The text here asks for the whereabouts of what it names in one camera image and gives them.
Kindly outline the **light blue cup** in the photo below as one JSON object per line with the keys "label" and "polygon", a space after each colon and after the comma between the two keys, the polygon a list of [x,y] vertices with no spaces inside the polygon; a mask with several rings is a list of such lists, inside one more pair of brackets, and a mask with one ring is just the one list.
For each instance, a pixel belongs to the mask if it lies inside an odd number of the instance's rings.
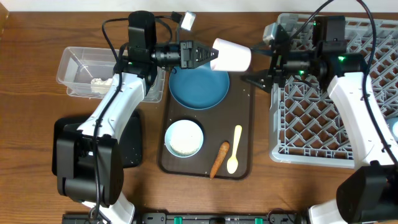
{"label": "light blue cup", "polygon": [[398,141],[398,117],[390,118],[386,123],[395,141]]}

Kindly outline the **dark blue plate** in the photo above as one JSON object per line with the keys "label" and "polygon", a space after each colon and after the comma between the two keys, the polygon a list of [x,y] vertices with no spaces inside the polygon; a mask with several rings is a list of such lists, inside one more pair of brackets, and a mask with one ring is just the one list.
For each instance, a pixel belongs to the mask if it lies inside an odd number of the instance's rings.
{"label": "dark blue plate", "polygon": [[228,72],[213,71],[206,63],[194,69],[174,67],[169,77],[169,90],[182,106],[207,110],[224,100],[229,91]]}

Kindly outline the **white tissue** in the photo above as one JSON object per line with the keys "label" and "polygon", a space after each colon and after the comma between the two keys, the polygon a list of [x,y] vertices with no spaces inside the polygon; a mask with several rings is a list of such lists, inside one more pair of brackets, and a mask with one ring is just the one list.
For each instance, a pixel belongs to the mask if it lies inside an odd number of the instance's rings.
{"label": "white tissue", "polygon": [[97,93],[99,95],[104,95],[109,91],[112,82],[113,82],[112,78],[108,78],[107,80],[102,80],[101,78],[94,78],[90,83],[91,92]]}

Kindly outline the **pink white cup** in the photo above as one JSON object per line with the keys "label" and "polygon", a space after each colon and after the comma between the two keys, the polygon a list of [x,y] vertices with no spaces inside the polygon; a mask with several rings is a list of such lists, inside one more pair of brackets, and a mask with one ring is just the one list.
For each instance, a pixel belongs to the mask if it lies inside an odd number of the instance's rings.
{"label": "pink white cup", "polygon": [[217,38],[213,49],[218,51],[210,62],[213,71],[245,72],[251,64],[251,49],[243,45]]}

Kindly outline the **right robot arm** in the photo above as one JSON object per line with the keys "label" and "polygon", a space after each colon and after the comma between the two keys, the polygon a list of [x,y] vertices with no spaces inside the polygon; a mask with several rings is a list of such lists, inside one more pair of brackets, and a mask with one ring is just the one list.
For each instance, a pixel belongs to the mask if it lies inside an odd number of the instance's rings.
{"label": "right robot arm", "polygon": [[297,223],[374,223],[397,218],[397,142],[375,99],[368,75],[370,61],[349,53],[344,16],[312,16],[312,50],[292,50],[290,35],[280,24],[264,29],[253,48],[270,56],[271,65],[244,76],[265,92],[274,84],[304,75],[317,78],[335,104],[354,158],[354,173],[337,189],[336,197],[310,207]]}

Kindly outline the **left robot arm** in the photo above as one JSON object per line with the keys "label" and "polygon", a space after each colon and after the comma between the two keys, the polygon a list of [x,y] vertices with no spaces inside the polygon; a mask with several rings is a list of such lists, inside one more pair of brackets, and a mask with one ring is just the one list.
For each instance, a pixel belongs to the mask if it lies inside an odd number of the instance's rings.
{"label": "left robot arm", "polygon": [[121,137],[137,105],[154,84],[159,68],[194,69],[219,52],[171,32],[157,42],[156,25],[163,16],[134,11],[126,18],[129,40],[113,50],[115,66],[107,94],[87,118],[66,117],[55,122],[52,173],[57,190],[89,207],[87,216],[70,216],[77,223],[132,223],[134,205],[123,195]]}

